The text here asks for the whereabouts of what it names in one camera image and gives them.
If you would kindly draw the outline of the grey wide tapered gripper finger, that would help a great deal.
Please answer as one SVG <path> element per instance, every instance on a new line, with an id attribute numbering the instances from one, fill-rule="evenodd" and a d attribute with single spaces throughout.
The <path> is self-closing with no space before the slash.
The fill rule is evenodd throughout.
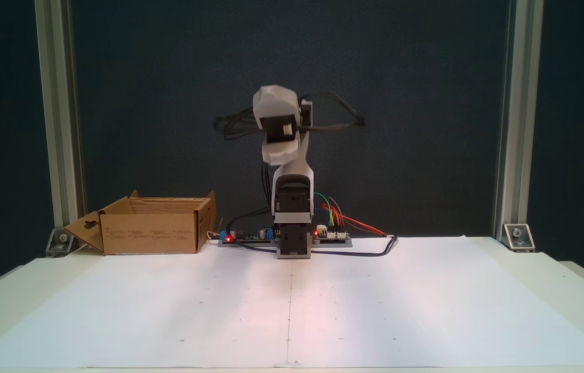
<path id="1" fill-rule="evenodd" d="M 256 119 L 295 116 L 300 114 L 297 94 L 280 85 L 261 87 L 253 95 L 253 113 Z"/>

